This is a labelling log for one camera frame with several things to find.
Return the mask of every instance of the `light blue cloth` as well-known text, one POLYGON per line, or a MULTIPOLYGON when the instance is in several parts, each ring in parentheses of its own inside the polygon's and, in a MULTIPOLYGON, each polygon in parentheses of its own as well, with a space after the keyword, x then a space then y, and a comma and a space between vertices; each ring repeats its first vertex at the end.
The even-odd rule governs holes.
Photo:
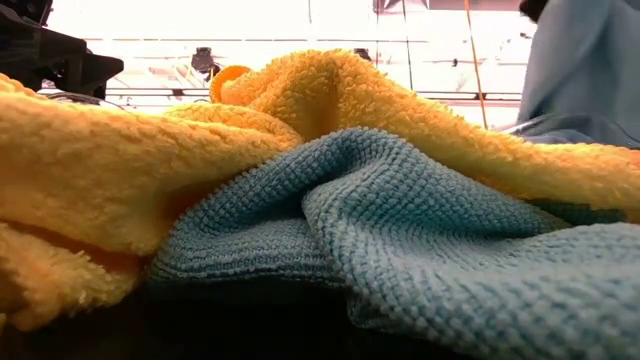
POLYGON ((518 124, 544 118, 520 135, 640 148, 639 9, 639 0, 548 2, 518 124))
POLYGON ((343 288, 357 326, 481 358, 640 359, 640 226, 620 216, 534 206, 350 129, 188 211, 148 283, 305 281, 343 288))

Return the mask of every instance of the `blurry background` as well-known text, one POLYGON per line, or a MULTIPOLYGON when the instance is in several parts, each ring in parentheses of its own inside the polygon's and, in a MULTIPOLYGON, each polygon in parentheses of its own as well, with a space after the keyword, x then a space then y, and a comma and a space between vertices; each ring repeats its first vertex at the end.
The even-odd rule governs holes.
MULTIPOLYGON (((535 32, 518 3, 471 0, 493 126, 516 118, 535 32)), ((366 50, 396 82, 482 122, 463 0, 56 0, 53 7, 50 29, 124 60, 107 100, 128 108, 160 112, 204 101, 211 69, 259 69, 296 50, 346 48, 366 50), (194 59, 198 48, 205 49, 194 59)))

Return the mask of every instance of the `plush fabric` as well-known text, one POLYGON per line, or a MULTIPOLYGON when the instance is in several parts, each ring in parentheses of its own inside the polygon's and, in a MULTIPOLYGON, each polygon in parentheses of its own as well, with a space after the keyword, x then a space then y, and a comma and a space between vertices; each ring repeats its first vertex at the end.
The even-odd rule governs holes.
POLYGON ((58 103, 0 76, 0 313, 22 330, 118 303, 188 207, 239 173, 339 129, 405 138, 522 199, 640 206, 640 153, 485 131, 351 51, 308 51, 212 81, 214 104, 163 115, 58 103))
POLYGON ((622 215, 528 204, 395 136, 345 130, 188 211, 149 285, 276 276, 347 289, 357 326, 486 359, 637 359, 640 226, 622 215))
POLYGON ((518 123, 536 142, 640 148, 640 2, 528 1, 538 19, 518 123))

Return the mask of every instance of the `dark machine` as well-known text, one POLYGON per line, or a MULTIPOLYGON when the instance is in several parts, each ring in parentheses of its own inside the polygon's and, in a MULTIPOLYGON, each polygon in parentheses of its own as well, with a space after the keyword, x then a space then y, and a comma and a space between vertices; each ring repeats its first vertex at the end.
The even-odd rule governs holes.
POLYGON ((369 50, 364 49, 364 48, 355 48, 353 49, 353 52, 358 54, 358 56, 360 56, 361 58, 367 60, 367 61, 373 61, 371 60, 371 56, 369 56, 369 50))
POLYGON ((191 67, 202 75, 205 75, 205 81, 211 81, 213 76, 216 76, 221 68, 220 65, 213 61, 210 47, 199 47, 196 49, 196 53, 191 56, 191 67))
POLYGON ((542 11, 547 6, 548 0, 523 0, 518 7, 520 12, 526 15, 534 23, 538 23, 542 11))
POLYGON ((122 60, 91 53, 87 42, 46 28, 53 0, 0 0, 0 73, 38 91, 59 90, 104 99, 122 60))

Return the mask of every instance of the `orange cord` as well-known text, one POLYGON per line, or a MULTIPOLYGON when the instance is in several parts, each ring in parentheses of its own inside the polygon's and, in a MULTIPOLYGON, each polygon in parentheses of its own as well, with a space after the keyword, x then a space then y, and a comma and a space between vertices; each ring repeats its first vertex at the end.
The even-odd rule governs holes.
POLYGON ((484 93, 482 92, 482 85, 480 84, 480 69, 478 66, 478 56, 476 55, 476 45, 473 41, 473 29, 471 28, 471 7, 469 6, 469 0, 464 0, 464 10, 467 12, 467 23, 469 24, 469 39, 471 40, 471 52, 473 53, 473 67, 476 72, 476 81, 478 82, 478 93, 480 95, 480 107, 482 108, 482 123, 485 130, 489 129, 489 123, 487 122, 487 113, 484 107, 484 93))

